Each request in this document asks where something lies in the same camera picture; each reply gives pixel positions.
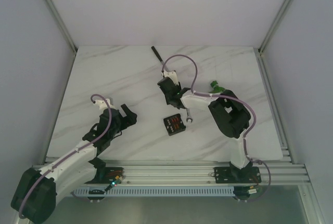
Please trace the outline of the black fuse box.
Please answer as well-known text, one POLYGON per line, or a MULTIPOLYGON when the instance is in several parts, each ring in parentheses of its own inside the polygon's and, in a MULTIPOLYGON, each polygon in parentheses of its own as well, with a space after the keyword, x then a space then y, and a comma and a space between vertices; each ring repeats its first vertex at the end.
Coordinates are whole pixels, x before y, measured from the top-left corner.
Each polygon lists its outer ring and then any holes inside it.
POLYGON ((186 130, 186 126, 184 125, 179 113, 164 118, 163 123, 169 136, 176 135, 186 130))

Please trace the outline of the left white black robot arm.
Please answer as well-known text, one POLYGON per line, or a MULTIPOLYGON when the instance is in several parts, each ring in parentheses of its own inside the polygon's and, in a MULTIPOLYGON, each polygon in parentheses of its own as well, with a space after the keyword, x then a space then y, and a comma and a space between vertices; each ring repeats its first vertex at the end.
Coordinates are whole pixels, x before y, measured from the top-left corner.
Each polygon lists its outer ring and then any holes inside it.
POLYGON ((127 105, 105 108, 82 141, 71 151, 42 168, 27 169, 21 176, 11 200, 11 207, 33 223, 45 222, 57 204, 86 182, 102 183, 106 179, 106 163, 99 158, 111 141, 123 130, 137 123, 137 114, 127 105))

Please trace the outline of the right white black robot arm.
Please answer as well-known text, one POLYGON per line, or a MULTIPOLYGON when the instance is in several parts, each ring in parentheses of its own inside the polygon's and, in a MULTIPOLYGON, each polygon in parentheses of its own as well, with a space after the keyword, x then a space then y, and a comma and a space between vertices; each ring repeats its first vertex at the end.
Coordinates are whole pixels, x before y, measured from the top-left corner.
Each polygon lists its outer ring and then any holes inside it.
POLYGON ((207 94, 191 91, 175 85, 171 78, 165 77, 157 85, 165 96, 166 103, 177 109, 199 109, 209 111, 220 132, 229 138, 230 175, 237 182, 249 176, 249 159, 244 150, 243 138, 250 127, 251 115, 244 102, 233 91, 225 89, 220 94, 207 94))

